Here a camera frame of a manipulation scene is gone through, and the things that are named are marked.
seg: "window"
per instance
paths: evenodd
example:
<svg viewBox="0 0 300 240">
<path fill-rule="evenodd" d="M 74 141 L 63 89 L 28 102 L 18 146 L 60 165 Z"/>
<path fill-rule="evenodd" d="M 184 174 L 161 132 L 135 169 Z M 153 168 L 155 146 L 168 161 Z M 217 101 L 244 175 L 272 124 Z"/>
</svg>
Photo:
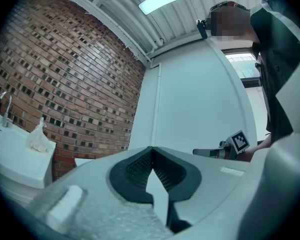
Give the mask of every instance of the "window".
<svg viewBox="0 0 300 240">
<path fill-rule="evenodd" d="M 253 111 L 257 141 L 263 141 L 269 133 L 266 130 L 268 118 L 262 87 L 259 86 L 260 73 L 255 67 L 257 61 L 250 52 L 226 54 L 225 57 L 245 87 Z"/>
<path fill-rule="evenodd" d="M 255 67 L 257 61 L 251 53 L 226 54 L 225 56 L 234 67 L 240 79 L 259 77 L 259 71 Z"/>
</svg>

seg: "hair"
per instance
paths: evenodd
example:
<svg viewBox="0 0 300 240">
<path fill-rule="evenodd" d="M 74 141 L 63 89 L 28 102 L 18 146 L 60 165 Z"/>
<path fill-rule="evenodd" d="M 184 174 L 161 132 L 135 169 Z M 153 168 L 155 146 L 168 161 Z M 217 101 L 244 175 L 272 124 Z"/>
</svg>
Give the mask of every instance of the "hair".
<svg viewBox="0 0 300 240">
<path fill-rule="evenodd" d="M 206 29 L 210 30 L 211 36 L 214 36 L 217 38 L 220 38 L 222 36 L 222 35 L 220 35 L 220 33 L 217 33 L 217 17 L 216 17 L 217 14 L 216 14 L 216 12 L 215 13 L 212 13 L 212 12 L 219 8 L 226 7 L 226 6 L 237 7 L 245 12 L 250 12 L 250 9 L 247 9 L 245 6 L 243 6 L 239 3 L 233 2 L 233 1 L 224 1 L 224 2 L 220 2 L 220 3 L 217 3 L 216 5 L 212 6 L 209 10 L 209 15 L 206 20 L 206 26 L 207 26 Z M 244 29 L 240 30 L 238 28 L 238 31 L 240 32 L 240 35 L 242 35 L 244 33 Z"/>
</svg>

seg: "white wall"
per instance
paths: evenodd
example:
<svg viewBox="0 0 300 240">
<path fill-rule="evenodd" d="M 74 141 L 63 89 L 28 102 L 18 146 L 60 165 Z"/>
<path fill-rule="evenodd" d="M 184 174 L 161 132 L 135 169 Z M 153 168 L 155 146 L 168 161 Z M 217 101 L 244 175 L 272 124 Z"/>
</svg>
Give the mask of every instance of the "white wall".
<svg viewBox="0 0 300 240">
<path fill-rule="evenodd" d="M 154 146 L 192 153 L 218 147 L 243 130 L 252 146 L 257 132 L 247 93 L 234 68 L 211 41 L 199 41 L 155 58 L 161 63 Z M 142 83 L 129 149 L 150 146 L 159 67 Z"/>
<path fill-rule="evenodd" d="M 248 94 L 254 115 L 257 140 L 263 141 L 267 137 L 266 134 L 268 134 L 269 132 L 266 130 L 268 113 L 265 105 L 262 87 L 258 86 L 246 88 L 245 90 Z"/>
</svg>

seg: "white sink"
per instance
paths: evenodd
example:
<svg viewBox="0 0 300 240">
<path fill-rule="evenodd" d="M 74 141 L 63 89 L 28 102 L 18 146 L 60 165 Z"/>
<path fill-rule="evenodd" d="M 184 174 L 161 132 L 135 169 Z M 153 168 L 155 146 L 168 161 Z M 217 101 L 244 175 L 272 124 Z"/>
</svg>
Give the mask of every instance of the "white sink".
<svg viewBox="0 0 300 240">
<path fill-rule="evenodd" d="M 9 198 L 23 203 L 52 183 L 52 156 L 56 143 L 49 141 L 49 153 L 26 147 L 29 133 L 14 124 L 2 127 L 0 116 L 0 189 Z"/>
</svg>

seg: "red brick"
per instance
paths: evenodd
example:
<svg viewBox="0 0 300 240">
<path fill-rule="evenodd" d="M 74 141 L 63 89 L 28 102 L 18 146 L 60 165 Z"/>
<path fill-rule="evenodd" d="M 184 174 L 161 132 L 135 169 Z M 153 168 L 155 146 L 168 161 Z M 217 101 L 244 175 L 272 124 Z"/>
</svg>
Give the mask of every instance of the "red brick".
<svg viewBox="0 0 300 240">
<path fill-rule="evenodd" d="M 132 124 L 127 124 L 125 120 L 133 122 L 131 115 L 136 112 L 134 107 L 137 106 L 145 67 L 134 59 L 129 49 L 122 49 L 123 43 L 106 26 L 92 15 L 85 14 L 75 3 L 69 0 L 40 0 L 38 10 L 31 8 L 38 1 L 22 0 L 22 4 L 18 5 L 19 12 L 12 12 L 14 16 L 7 17 L 7 27 L 0 35 L 0 58 L 3 60 L 0 68 L 7 72 L 5 78 L 8 80 L 0 76 L 0 86 L 4 89 L 8 82 L 15 88 L 11 111 L 23 119 L 20 127 L 33 131 L 42 114 L 47 115 L 44 131 L 56 142 L 53 176 L 57 179 L 72 169 L 74 157 L 102 158 L 128 146 L 130 133 L 125 130 L 131 129 Z M 43 13 L 54 19 L 48 19 Z M 74 18 L 81 20 L 84 26 L 78 25 Z M 73 30 L 74 25 L 81 34 Z M 50 33 L 44 36 L 46 32 L 41 26 L 47 27 Z M 40 40 L 32 35 L 34 31 L 41 35 Z M 15 61 L 13 67 L 6 63 L 8 55 L 2 50 L 4 47 L 12 51 L 9 56 Z M 79 57 L 75 59 L 71 51 Z M 60 61 L 60 55 L 68 60 L 68 64 Z M 30 97 L 33 93 L 30 96 L 23 93 L 19 83 L 33 91 L 34 96 Z M 54 109 L 49 107 L 50 103 L 55 103 Z M 62 125 L 49 123 L 50 117 L 61 121 Z M 70 119 L 74 119 L 75 124 L 69 123 Z M 76 125 L 77 120 L 83 122 L 81 126 Z M 99 121 L 103 121 L 102 132 L 98 131 Z M 114 129 L 114 133 L 106 133 L 106 129 Z M 72 138 L 72 133 L 77 133 L 77 136 Z M 85 147 L 80 146 L 81 140 L 86 142 Z M 88 143 L 93 143 L 93 148 L 87 147 Z M 74 152 L 75 147 L 78 147 L 78 152 Z"/>
<path fill-rule="evenodd" d="M 82 100 L 80 100 L 78 98 L 75 100 L 74 104 L 76 104 L 76 105 L 78 105 L 80 107 L 83 107 L 83 108 L 86 108 L 86 105 L 87 105 L 86 102 L 84 102 L 84 101 L 82 101 Z"/>
<path fill-rule="evenodd" d="M 67 163 L 74 163 L 75 162 L 74 157 L 68 157 L 68 156 L 66 157 L 66 156 L 62 156 L 62 155 L 58 155 L 58 154 L 54 155 L 54 159 L 56 161 L 67 162 Z"/>
<path fill-rule="evenodd" d="M 60 167 L 73 168 L 74 164 L 71 162 L 60 162 Z"/>
</svg>

